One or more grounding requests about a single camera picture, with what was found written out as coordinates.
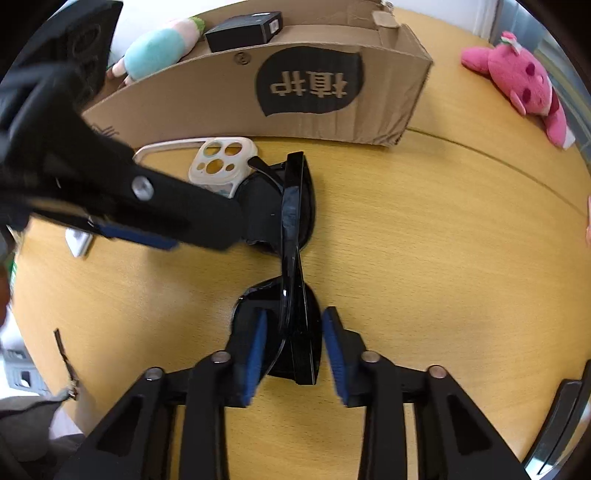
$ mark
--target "pink plush toy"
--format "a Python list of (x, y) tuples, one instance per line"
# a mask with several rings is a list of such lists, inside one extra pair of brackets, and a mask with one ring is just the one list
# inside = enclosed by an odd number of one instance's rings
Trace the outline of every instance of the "pink plush toy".
[(574, 143), (545, 68), (517, 42), (513, 33), (503, 32), (501, 43), (495, 48), (466, 48), (462, 51), (462, 65), (490, 75), (521, 115), (541, 115), (546, 135), (554, 145), (569, 148)]

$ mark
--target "small black box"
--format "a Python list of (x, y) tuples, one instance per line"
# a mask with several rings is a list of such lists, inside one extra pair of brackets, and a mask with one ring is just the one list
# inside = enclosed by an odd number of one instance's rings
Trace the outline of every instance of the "small black box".
[(238, 15), (205, 33), (211, 51), (252, 47), (268, 43), (283, 28), (281, 12)]

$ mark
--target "sunglasses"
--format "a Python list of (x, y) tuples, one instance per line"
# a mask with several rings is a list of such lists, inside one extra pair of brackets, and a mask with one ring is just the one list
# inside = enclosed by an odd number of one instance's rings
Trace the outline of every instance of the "sunglasses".
[(268, 166), (259, 157), (255, 170), (238, 188), (235, 199), (247, 217), (246, 242), (281, 258), (281, 275), (247, 289), (238, 299), (232, 328), (267, 317), (262, 360), (265, 375), (314, 385), (322, 352), (320, 306), (304, 282), (300, 248), (311, 237), (316, 218), (314, 186), (303, 152)]

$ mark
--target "white object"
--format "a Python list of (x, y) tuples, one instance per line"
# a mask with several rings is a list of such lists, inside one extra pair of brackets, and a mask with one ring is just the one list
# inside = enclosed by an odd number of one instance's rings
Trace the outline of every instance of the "white object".
[(90, 233), (81, 232), (73, 228), (66, 229), (66, 243), (70, 248), (70, 252), (76, 258), (86, 255), (91, 242), (92, 235)]
[(202, 138), (183, 138), (182, 140), (171, 140), (168, 142), (158, 142), (145, 145), (134, 155), (134, 162), (140, 164), (144, 157), (151, 153), (164, 152), (167, 150), (182, 150), (183, 148), (200, 148), (205, 142), (214, 139), (214, 137)]
[(189, 181), (232, 198), (238, 186), (250, 175), (248, 160), (257, 153), (256, 145), (248, 138), (211, 138), (199, 148), (189, 168)]
[[(134, 155), (134, 161), (140, 164), (152, 153), (196, 147), (199, 151), (189, 168), (189, 181), (232, 198), (240, 183), (251, 173), (247, 163), (249, 158), (258, 154), (256, 145), (249, 138), (201, 137), (153, 143), (140, 148)], [(234, 147), (239, 147), (240, 151), (232, 155)]]

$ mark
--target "round wooden table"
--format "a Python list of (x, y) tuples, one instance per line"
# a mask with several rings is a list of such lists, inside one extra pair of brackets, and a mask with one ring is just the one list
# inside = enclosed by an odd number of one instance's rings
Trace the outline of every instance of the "round wooden table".
[[(452, 63), (481, 40), (422, 15), (399, 18), (436, 65), (398, 146), (255, 141), (269, 164), (298, 150), (309, 161), (317, 223), (302, 261), (321, 307), (337, 306), (346, 328), (399, 365), (444, 365), (523, 456), (559, 382), (580, 378), (591, 358), (591, 180), (574, 148), (556, 150), (489, 81)], [(450, 79), (462, 91), (439, 95)], [(477, 112), (462, 97), (496, 107)], [(193, 154), (145, 164), (184, 178)], [(280, 271), (246, 245), (161, 252), (98, 238), (75, 259), (64, 229), (38, 220), (17, 265), (25, 343), (55, 391), (67, 379), (60, 328), (84, 387), (69, 405), (84, 431), (144, 369), (188, 368), (222, 348), (236, 299)], [(325, 352), (316, 386), (266, 377), (250, 408), (226, 415), (233, 479), (357, 476), (363, 409), (340, 405)], [(409, 463), (415, 472), (413, 455)]]

